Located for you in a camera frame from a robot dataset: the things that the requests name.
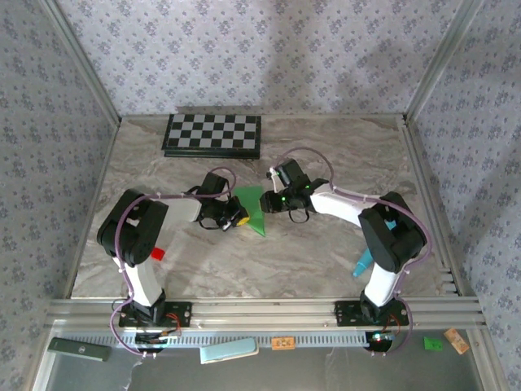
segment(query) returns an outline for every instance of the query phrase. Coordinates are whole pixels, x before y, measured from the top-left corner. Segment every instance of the brown tag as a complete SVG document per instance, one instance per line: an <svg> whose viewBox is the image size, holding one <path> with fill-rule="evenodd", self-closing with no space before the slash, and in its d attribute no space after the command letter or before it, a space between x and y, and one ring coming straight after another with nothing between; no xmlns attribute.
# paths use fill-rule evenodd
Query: brown tag
<svg viewBox="0 0 521 391"><path fill-rule="evenodd" d="M294 336L276 336L271 339L271 349L273 350L292 350L294 348Z"/></svg>
<svg viewBox="0 0 521 391"><path fill-rule="evenodd" d="M446 332L444 332L445 337L449 340L450 344L456 349L456 351L460 354L464 354L471 347L465 342L462 336L459 335L459 332L455 328L450 328Z"/></svg>

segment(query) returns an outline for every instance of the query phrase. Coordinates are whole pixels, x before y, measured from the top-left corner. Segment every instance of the marble tabletop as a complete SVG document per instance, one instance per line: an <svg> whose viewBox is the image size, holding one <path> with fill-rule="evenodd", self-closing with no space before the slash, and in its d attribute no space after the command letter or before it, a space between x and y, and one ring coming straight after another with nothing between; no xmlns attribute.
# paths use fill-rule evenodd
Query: marble tabletop
<svg viewBox="0 0 521 391"><path fill-rule="evenodd" d="M259 160L163 157L166 116L124 118L116 137L101 195L77 273L72 297L120 297L126 287L112 259L96 243L96 233L123 192L131 187L177 193L200 184L213 167L226 165L238 186L271 182L265 173L292 147L314 147L335 167L339 187L366 194L401 193L421 219L425 213L401 136L393 124L349 117L308 119L262 117ZM326 165L309 152L295 152L313 180L328 178ZM265 216L266 237L248 226L205 231L182 223L155 261L167 297L357 297L370 272L352 272L366 249L353 224L312 215L295 225L286 213ZM437 296L441 277L434 257L414 270L403 287L406 296Z"/></svg>

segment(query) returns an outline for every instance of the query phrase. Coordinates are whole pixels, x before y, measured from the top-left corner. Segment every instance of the patterned wallpaper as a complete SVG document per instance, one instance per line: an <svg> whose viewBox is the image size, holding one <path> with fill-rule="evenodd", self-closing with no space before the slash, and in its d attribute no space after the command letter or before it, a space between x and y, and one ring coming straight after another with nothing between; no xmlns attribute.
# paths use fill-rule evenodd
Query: patterned wallpaper
<svg viewBox="0 0 521 391"><path fill-rule="evenodd" d="M486 0L418 128L512 389L521 390L521 3Z"/></svg>
<svg viewBox="0 0 521 391"><path fill-rule="evenodd" d="M0 5L0 389L20 389L112 134L37 2Z"/></svg>
<svg viewBox="0 0 521 391"><path fill-rule="evenodd" d="M404 112L460 0L59 3L127 115Z"/></svg>

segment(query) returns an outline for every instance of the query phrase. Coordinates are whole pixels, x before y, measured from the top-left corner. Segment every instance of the green triangle block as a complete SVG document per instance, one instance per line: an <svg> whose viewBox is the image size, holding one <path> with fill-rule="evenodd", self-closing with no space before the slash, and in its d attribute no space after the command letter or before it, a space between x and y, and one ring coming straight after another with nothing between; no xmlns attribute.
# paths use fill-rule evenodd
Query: green triangle block
<svg viewBox="0 0 521 391"><path fill-rule="evenodd" d="M264 193L262 186L242 186L236 187L233 191L234 196L239 198L241 205L247 210L250 219L247 224L262 236L266 236L264 229L264 212L261 209L259 199Z"/></svg>
<svg viewBox="0 0 521 391"><path fill-rule="evenodd" d="M437 352L443 350L441 340L438 340L437 338L428 338L426 336L423 337L423 347L425 350L435 350Z"/></svg>

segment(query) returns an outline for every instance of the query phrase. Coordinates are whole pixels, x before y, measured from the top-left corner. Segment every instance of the chessboard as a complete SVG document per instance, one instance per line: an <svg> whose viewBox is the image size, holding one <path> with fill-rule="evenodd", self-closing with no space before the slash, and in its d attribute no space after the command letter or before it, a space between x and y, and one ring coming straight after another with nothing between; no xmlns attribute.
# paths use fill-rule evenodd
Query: chessboard
<svg viewBox="0 0 521 391"><path fill-rule="evenodd" d="M172 114L164 135L167 157L261 157L260 116Z"/></svg>

